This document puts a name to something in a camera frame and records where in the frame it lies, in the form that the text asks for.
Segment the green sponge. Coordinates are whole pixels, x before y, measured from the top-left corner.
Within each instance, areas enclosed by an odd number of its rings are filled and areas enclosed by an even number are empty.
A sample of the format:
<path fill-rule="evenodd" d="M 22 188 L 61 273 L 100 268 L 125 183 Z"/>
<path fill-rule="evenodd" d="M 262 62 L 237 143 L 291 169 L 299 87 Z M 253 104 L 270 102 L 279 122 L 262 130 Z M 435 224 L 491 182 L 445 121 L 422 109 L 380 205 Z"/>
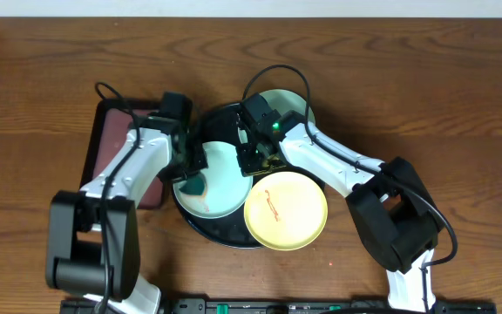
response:
<path fill-rule="evenodd" d="M 198 173 L 195 176 L 183 181 L 179 187 L 179 191 L 184 195 L 201 197 L 207 193 L 207 180 L 203 173 Z"/>

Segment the yellow plate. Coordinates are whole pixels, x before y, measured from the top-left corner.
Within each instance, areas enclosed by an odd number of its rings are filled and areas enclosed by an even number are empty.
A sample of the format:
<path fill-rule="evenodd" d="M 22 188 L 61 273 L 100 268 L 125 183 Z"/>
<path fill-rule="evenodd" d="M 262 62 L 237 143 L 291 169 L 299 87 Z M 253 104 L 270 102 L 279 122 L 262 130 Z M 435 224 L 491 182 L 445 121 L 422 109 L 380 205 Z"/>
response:
<path fill-rule="evenodd" d="M 295 172 L 269 174 L 250 190 L 244 205 L 249 233 L 263 246 L 290 251 L 311 244 L 328 219 L 328 203 L 312 179 Z"/>

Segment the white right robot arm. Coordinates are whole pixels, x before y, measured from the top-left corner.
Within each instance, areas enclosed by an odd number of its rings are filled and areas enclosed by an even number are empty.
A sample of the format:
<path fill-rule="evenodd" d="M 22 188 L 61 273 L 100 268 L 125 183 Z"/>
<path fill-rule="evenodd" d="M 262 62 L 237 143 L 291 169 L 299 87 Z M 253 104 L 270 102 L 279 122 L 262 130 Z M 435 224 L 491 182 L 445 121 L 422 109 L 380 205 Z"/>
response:
<path fill-rule="evenodd" d="M 295 111 L 242 114 L 248 141 L 238 161 L 245 175 L 298 167 L 346 201 L 359 238 L 387 271 L 389 306 L 430 312 L 432 256 L 442 229 L 451 225 L 437 209 L 414 167 L 359 154 L 322 133 Z"/>

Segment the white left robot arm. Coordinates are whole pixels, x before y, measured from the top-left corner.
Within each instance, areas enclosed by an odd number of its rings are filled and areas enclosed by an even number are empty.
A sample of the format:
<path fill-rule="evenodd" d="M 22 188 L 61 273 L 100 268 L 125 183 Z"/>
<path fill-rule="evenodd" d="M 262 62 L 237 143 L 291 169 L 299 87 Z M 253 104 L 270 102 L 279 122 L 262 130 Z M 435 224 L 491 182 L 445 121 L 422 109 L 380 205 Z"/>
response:
<path fill-rule="evenodd" d="M 45 280 L 95 301 L 95 312 L 156 313 L 161 292 L 139 273 L 136 209 L 155 178 L 186 179 L 193 145 L 189 118 L 136 119 L 106 168 L 78 192 L 51 200 Z"/>

